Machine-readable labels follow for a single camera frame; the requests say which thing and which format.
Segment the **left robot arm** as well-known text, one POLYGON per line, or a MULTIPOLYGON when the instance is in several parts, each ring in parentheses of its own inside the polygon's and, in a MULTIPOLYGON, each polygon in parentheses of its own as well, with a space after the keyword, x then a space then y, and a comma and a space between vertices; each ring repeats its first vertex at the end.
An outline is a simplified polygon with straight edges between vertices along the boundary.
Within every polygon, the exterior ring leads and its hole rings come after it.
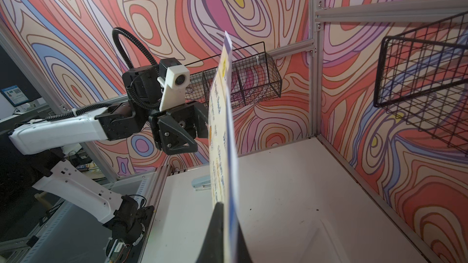
POLYGON ((51 152, 58 163, 34 164, 42 174, 35 188, 55 194, 92 214, 112 233, 113 241, 137 245, 145 237, 144 202, 104 188, 76 169, 79 154, 68 146, 91 141, 119 141, 151 128, 154 145, 167 155, 195 153, 197 138, 208 136, 208 112, 186 99, 190 72, 175 58, 156 60, 136 36, 123 28, 112 39, 127 71, 123 82, 127 101, 95 103, 69 112, 32 119, 9 133, 25 156, 51 152))

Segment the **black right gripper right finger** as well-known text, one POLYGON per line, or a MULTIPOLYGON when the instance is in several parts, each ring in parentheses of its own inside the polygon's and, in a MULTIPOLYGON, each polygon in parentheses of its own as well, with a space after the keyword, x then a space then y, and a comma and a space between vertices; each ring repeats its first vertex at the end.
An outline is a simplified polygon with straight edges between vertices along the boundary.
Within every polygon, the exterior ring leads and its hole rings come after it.
POLYGON ((247 248, 246 241, 243 236, 241 225, 237 225, 237 233, 235 237, 236 242, 236 252, 235 252, 235 259, 236 263, 252 263, 251 256, 249 254, 249 250, 247 248))

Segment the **Dim Sum Inn menu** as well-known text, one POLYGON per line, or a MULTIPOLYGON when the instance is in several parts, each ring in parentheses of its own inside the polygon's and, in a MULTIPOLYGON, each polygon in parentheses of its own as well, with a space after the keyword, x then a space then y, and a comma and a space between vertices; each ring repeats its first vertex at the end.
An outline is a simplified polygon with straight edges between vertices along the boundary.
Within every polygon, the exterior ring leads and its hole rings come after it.
POLYGON ((232 174, 237 166, 233 153, 233 118, 230 102, 232 75, 232 41, 224 33, 223 48, 209 93, 208 138, 209 163, 214 206, 223 206, 223 262, 237 263, 238 218, 232 174))

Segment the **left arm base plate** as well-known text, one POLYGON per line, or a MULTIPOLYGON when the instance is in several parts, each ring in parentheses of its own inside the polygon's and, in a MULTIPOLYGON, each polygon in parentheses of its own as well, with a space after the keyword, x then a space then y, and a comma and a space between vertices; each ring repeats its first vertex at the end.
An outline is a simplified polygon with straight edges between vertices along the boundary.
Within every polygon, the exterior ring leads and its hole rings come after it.
POLYGON ((149 231, 154 207, 132 210, 125 216, 116 216, 103 226, 111 231, 105 249, 107 263, 137 263, 143 242, 149 231))

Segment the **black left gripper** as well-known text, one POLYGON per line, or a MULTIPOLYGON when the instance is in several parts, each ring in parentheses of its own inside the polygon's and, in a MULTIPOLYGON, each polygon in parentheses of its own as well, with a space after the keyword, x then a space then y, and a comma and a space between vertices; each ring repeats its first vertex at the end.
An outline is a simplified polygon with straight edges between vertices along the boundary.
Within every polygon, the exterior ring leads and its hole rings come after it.
POLYGON ((195 153, 196 138, 208 138, 208 110, 191 101, 163 112, 153 112, 148 123, 158 150, 167 155, 195 153))

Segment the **white board front panel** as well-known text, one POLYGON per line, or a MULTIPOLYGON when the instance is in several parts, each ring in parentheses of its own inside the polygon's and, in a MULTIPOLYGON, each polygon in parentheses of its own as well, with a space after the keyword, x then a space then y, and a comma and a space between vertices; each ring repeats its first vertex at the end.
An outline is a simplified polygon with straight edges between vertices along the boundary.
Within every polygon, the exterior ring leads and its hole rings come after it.
POLYGON ((340 237, 326 219, 313 220, 297 263, 349 263, 340 237))

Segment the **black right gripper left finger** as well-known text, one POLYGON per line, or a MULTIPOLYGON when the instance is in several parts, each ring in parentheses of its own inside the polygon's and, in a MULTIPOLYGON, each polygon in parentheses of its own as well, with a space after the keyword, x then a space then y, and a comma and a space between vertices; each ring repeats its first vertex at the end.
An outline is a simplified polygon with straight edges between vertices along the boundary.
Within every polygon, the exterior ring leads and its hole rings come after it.
POLYGON ((197 263, 224 262, 224 204, 216 203, 197 263))

